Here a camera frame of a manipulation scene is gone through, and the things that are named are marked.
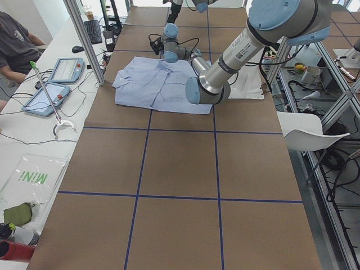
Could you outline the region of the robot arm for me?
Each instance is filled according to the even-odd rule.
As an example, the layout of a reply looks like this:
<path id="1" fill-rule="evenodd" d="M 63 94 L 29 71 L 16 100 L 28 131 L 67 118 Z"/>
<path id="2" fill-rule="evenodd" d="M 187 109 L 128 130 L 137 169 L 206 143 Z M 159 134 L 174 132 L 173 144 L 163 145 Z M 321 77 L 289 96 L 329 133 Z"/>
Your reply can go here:
<path id="1" fill-rule="evenodd" d="M 164 59 L 168 63 L 175 63 L 178 60 L 186 60 L 191 63 L 197 57 L 202 57 L 201 51 L 197 48 L 199 43 L 199 38 L 192 38 L 184 42 L 178 41 L 179 29 L 176 26 L 175 21 L 181 11 L 183 1 L 163 1 L 163 4 L 171 3 L 170 14 L 166 21 L 166 26 L 163 30 L 163 35 L 161 37 L 161 43 L 163 45 L 163 55 Z M 189 41 L 196 40 L 194 46 L 186 47 L 183 46 L 184 43 Z"/>
<path id="2" fill-rule="evenodd" d="M 263 47 L 285 37 L 290 46 L 316 43 L 330 33 L 331 1 L 252 1 L 246 28 L 213 65 L 201 56 L 191 64 L 203 64 L 198 76 L 188 78 L 186 98 L 192 104 L 219 104 L 231 91 L 228 80 Z"/>

